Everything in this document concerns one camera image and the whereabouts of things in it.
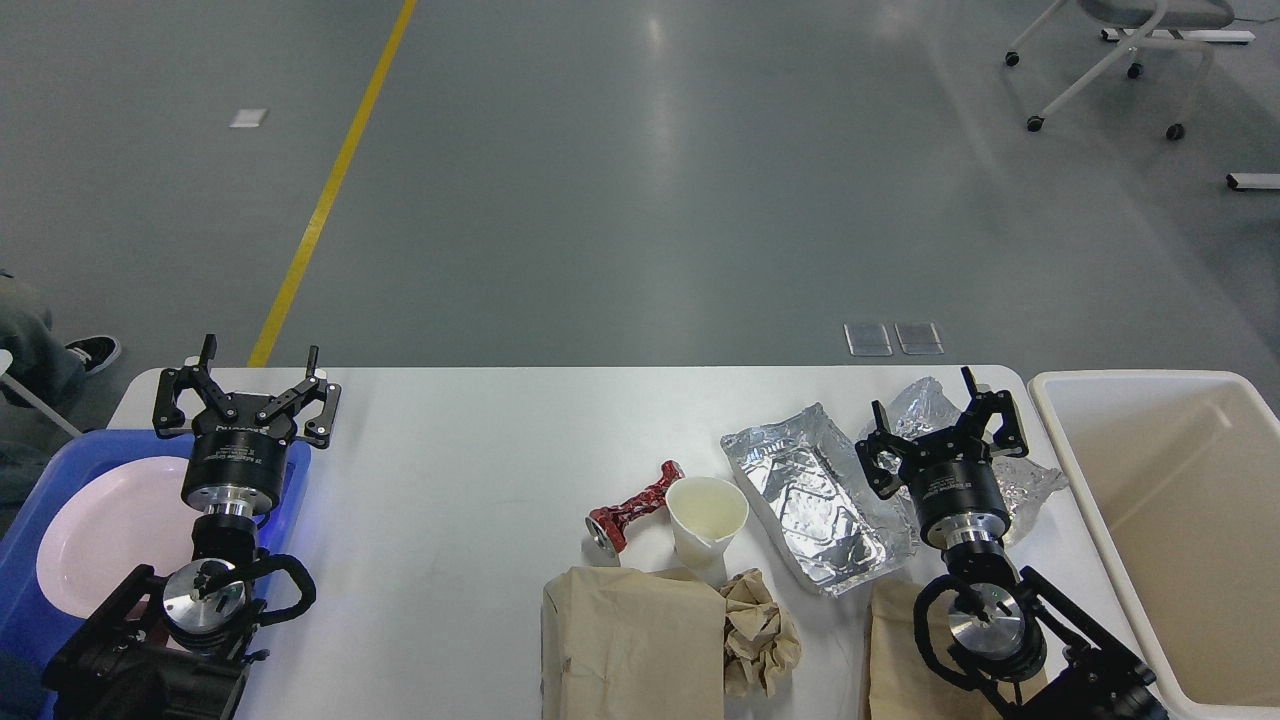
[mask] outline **black sneaker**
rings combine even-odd
[[[84,363],[86,375],[95,375],[120,356],[120,341],[109,334],[99,334],[69,342],[67,350]]]

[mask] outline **crumpled paper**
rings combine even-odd
[[[884,406],[884,415],[888,419],[888,430],[901,438],[914,439],[933,430],[954,425],[960,418],[960,409],[951,404],[951,400],[942,392],[942,383],[936,378],[927,377],[909,384],[900,392],[892,402]],[[861,437],[867,437],[876,429],[876,420],[863,428]],[[897,471],[900,461],[893,457],[888,461],[877,461],[886,470]],[[1044,468],[1025,457],[996,457],[991,469],[996,473],[996,483],[1000,486],[1000,495],[1009,507],[1010,528],[1005,533],[1005,544],[1011,546],[1027,537],[1036,527],[1036,516],[1039,509],[1048,500],[1050,495],[1066,487],[1066,475],[1057,468]],[[904,487],[899,491],[899,497],[908,506],[911,505],[911,496]],[[915,512],[910,511],[913,530],[915,530]]]
[[[687,570],[571,568],[543,591],[543,720],[724,716],[724,598]]]
[[[979,692],[966,692],[933,674],[915,648],[911,611],[920,585],[882,579],[872,589],[872,639],[867,653],[870,720],[1000,720],[1000,714]],[[943,664],[952,666],[947,646],[954,641],[947,624],[947,598],[929,607],[929,635]],[[1046,684],[1044,671],[1021,683],[1024,698]],[[1000,692],[1012,702],[1012,685]]]
[[[800,662],[800,635],[778,606],[759,569],[739,573],[724,596],[724,694],[746,697],[751,685],[773,697]]]

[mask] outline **yellow floor line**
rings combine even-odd
[[[387,70],[392,67],[396,50],[399,47],[404,27],[408,24],[408,18],[413,14],[416,4],[417,0],[404,0],[401,6],[399,17],[396,18],[396,24],[392,27],[392,35],[383,47],[383,56],[378,59],[378,67],[374,68],[374,76],[369,78],[369,87],[365,88],[365,96],[360,101],[360,108],[356,109],[356,117],[352,118],[351,127],[347,128],[347,138],[342,141],[338,158],[333,161],[333,169],[329,170],[329,179],[325,181],[324,190],[320,191],[316,209],[312,210],[311,219],[307,220],[307,229],[302,233],[302,241],[298,242],[298,249],[293,254],[293,261],[289,263],[289,269],[284,273],[284,282],[280,283],[280,290],[275,293],[271,311],[268,313],[266,322],[262,323],[257,342],[253,343],[253,351],[248,356],[250,368],[262,368],[271,357],[275,341],[280,337],[280,328],[284,327],[284,318],[289,314],[298,286],[302,284],[307,263],[311,261],[311,254],[320,240],[320,232],[324,231],[325,220],[329,219],[329,210],[333,209],[333,201],[342,188],[342,179],[347,176],[347,168],[351,167],[356,147],[360,146],[360,136],[365,133],[365,126],[369,124],[369,115],[374,111],[374,104],[378,102],[378,94],[383,90]]]

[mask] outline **aluminum foil tray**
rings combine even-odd
[[[901,498],[881,501],[820,404],[721,438],[756,518],[805,588],[831,596],[900,568],[919,541]]]

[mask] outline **blue tray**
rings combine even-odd
[[[50,605],[36,580],[36,553],[54,515],[102,473],[142,457],[188,457],[193,442],[189,434],[160,439],[151,430],[95,430],[67,443],[49,461],[0,541],[0,717],[52,717],[52,694],[40,687],[40,675],[83,623]],[[310,464],[311,447],[293,443],[284,470],[284,500],[259,532],[260,546],[284,550]],[[261,593],[255,594],[265,596],[265,580],[257,583]]]

